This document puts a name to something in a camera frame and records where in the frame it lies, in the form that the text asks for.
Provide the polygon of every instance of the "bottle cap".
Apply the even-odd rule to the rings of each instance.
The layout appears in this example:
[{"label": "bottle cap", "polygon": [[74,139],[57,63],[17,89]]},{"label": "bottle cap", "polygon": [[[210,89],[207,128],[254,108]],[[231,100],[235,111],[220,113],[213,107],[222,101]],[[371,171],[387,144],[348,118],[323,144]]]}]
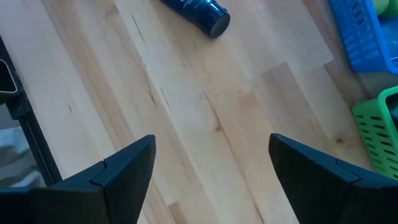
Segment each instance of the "bottle cap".
[{"label": "bottle cap", "polygon": [[217,38],[226,30],[230,20],[228,11],[212,2],[201,11],[196,25],[210,38]]}]

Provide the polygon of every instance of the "wood grain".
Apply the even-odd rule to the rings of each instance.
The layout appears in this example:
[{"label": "wood grain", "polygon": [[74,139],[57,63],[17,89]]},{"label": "wood grain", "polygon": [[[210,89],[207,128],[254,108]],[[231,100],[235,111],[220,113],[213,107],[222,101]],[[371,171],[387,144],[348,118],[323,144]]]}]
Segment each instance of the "wood grain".
[{"label": "wood grain", "polygon": [[63,177],[155,134],[139,223],[298,223],[278,132],[370,169],[326,0],[219,0],[210,40],[159,0],[0,0],[0,35]]}]

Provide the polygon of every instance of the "dark blue bottle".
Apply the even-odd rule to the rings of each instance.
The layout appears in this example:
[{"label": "dark blue bottle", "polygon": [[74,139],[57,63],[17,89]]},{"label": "dark blue bottle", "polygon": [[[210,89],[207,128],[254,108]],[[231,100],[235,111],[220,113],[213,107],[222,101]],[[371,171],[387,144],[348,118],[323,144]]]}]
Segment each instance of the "dark blue bottle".
[{"label": "dark blue bottle", "polygon": [[217,38],[228,27],[231,16],[214,0],[161,0],[196,24],[210,38]]}]

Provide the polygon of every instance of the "blue plastic basket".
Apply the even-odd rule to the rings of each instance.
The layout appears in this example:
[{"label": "blue plastic basket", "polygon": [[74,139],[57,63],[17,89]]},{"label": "blue plastic basket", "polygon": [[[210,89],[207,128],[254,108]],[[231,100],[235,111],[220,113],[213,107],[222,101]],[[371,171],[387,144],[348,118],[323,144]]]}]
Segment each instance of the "blue plastic basket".
[{"label": "blue plastic basket", "polygon": [[372,0],[329,3],[352,69],[398,75],[398,19],[378,19]]}]

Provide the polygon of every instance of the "white cloth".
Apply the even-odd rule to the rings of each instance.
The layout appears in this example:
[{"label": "white cloth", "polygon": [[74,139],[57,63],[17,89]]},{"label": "white cloth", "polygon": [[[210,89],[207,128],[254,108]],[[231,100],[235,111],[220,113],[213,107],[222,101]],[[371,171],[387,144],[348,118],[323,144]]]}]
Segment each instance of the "white cloth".
[{"label": "white cloth", "polygon": [[45,187],[21,127],[0,130],[0,187]]}]

